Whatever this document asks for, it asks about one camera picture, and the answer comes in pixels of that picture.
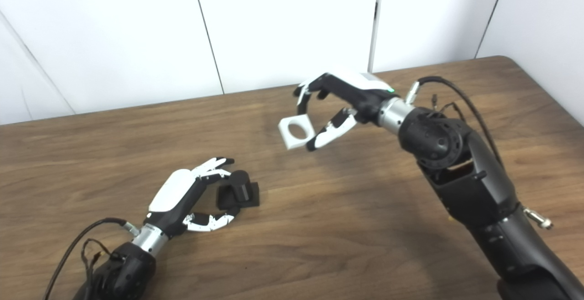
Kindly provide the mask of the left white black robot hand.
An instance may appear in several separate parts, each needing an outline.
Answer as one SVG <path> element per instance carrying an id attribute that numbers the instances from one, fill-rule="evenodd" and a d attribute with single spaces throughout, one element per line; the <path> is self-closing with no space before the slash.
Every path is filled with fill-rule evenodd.
<path id="1" fill-rule="evenodd" d="M 171 239 L 185 231 L 211 232 L 231 223 L 240 212 L 238 206 L 216 215 L 194 213 L 192 208 L 208 185 L 228 179 L 231 173 L 223 166 L 232 163 L 234 159 L 213 157 L 194 169 L 178 169 L 171 173 L 149 204 L 144 225 L 159 229 Z"/>

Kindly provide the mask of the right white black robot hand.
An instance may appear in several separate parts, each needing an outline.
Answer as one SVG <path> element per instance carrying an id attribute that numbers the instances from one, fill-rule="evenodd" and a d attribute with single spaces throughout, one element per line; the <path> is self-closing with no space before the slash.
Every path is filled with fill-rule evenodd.
<path id="1" fill-rule="evenodd" d="M 372 74 L 323 73 L 315 79 L 302 82 L 294 90 L 293 94 L 298 98 L 298 115 L 307 114 L 308 101 L 313 93 L 317 93 L 319 100 L 333 94 L 351 107 L 341 109 L 305 144 L 309 152 L 314 152 L 343 136 L 357 123 L 371 122 L 378 125 L 378 117 L 384 103 L 398 97 L 391 86 Z"/>

